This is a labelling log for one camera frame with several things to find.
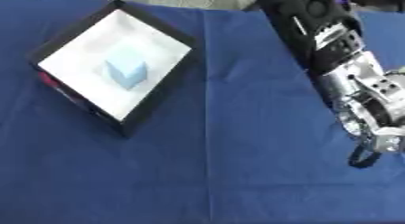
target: blue cloth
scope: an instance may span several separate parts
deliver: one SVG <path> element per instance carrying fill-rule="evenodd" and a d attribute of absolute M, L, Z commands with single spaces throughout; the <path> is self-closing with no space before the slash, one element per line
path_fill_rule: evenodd
<path fill-rule="evenodd" d="M 25 55 L 105 2 L 0 0 L 0 223 L 405 220 L 404 164 L 346 164 L 354 143 L 262 13 L 143 6 L 199 60 L 130 139 L 36 77 Z M 405 18 L 363 14 L 383 67 Z"/>

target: silver metal part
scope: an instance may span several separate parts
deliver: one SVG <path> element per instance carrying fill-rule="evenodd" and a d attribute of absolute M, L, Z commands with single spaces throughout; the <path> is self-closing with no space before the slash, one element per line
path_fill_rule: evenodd
<path fill-rule="evenodd" d="M 341 23 L 330 25 L 329 27 L 324 28 L 323 31 L 318 33 L 315 37 L 316 49 L 320 50 L 324 48 L 327 44 L 333 42 L 346 32 L 347 28 Z"/>
<path fill-rule="evenodd" d="M 320 82 L 352 138 L 374 152 L 405 151 L 405 74 L 384 74 L 372 53 L 362 51 L 322 76 Z M 361 94 L 381 104 L 391 126 L 379 125 L 377 115 L 355 99 Z"/>

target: table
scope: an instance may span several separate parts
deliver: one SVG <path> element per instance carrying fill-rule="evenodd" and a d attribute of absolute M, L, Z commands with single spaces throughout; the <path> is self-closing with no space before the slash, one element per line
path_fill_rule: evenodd
<path fill-rule="evenodd" d="M 404 220 L 404 163 L 346 164 L 354 143 L 260 12 L 160 6 L 196 37 L 195 64 L 130 139 L 44 86 L 25 55 L 103 6 L 0 0 L 0 223 Z M 385 69 L 405 18 L 362 14 Z"/>

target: robotic hand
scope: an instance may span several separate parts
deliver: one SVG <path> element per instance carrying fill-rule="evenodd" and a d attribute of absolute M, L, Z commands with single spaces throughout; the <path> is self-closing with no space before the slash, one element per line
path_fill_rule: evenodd
<path fill-rule="evenodd" d="M 358 141 L 349 164 L 366 168 L 381 153 L 404 151 L 405 71 L 384 72 L 365 50 L 350 1 L 258 2 L 326 105 Z"/>

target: blue cube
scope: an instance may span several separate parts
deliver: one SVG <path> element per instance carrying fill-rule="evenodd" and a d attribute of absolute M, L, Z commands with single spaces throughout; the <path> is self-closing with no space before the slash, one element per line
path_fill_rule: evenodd
<path fill-rule="evenodd" d="M 121 45 L 107 57 L 108 72 L 124 89 L 132 89 L 147 78 L 145 60 L 131 46 Z"/>

